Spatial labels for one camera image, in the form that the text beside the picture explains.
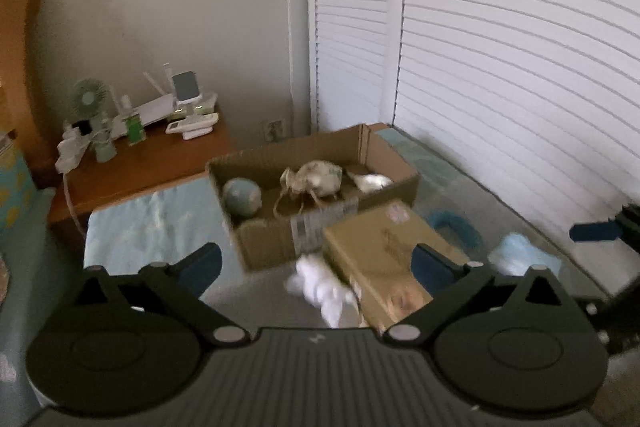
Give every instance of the closed cardboard box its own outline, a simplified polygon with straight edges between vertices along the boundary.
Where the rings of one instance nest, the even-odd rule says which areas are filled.
[[[364,318],[380,330],[431,301],[411,274],[416,245],[429,245],[460,266],[468,261],[401,200],[335,223],[324,237],[325,256],[353,288]]]
[[[280,216],[276,217],[273,205],[280,194],[282,172],[287,167],[298,170],[313,160],[329,161],[356,174],[384,174],[393,184],[364,194],[343,176],[337,200],[324,198],[324,205],[317,207],[308,198],[299,214],[300,203],[285,196],[278,205]],[[262,208],[256,216],[235,221],[225,214],[232,240],[250,271],[319,250],[322,229],[345,216],[395,198],[413,204],[418,186],[418,172],[366,125],[218,156],[207,164],[207,171],[217,197],[227,181],[238,177],[253,180],[262,190]]]

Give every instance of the bottle cap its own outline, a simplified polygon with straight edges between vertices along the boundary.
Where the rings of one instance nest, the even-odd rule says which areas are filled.
[[[131,101],[129,100],[129,95],[123,94],[121,100],[122,100],[122,108],[125,111],[130,111],[132,107],[131,107]]]

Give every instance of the table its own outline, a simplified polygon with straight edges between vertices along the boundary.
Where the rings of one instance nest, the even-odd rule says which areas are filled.
[[[209,159],[236,150],[222,113],[211,133],[191,140],[166,134],[165,129],[166,122],[146,127],[146,140],[133,146],[126,137],[116,140],[118,153],[106,163],[98,163],[95,153],[88,150],[78,168],[69,172],[69,194],[84,227],[96,208],[159,190],[178,180],[204,176]],[[82,254],[84,238],[66,206],[62,184],[51,204],[49,227],[72,251]]]

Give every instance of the white louvered closet door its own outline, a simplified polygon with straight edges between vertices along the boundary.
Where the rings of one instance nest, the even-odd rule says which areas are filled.
[[[314,128],[374,123],[381,115],[390,122],[401,0],[309,0],[309,5]]]
[[[590,271],[638,272],[622,242],[567,233],[640,195],[640,0],[404,0],[396,102],[399,128]]]

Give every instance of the ribbed black surface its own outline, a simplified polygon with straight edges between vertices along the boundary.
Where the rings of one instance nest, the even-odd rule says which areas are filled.
[[[451,395],[416,351],[370,330],[264,330],[219,351],[200,378],[160,407],[91,420],[45,411],[33,427],[278,426],[598,427],[587,412],[548,421],[501,419]]]

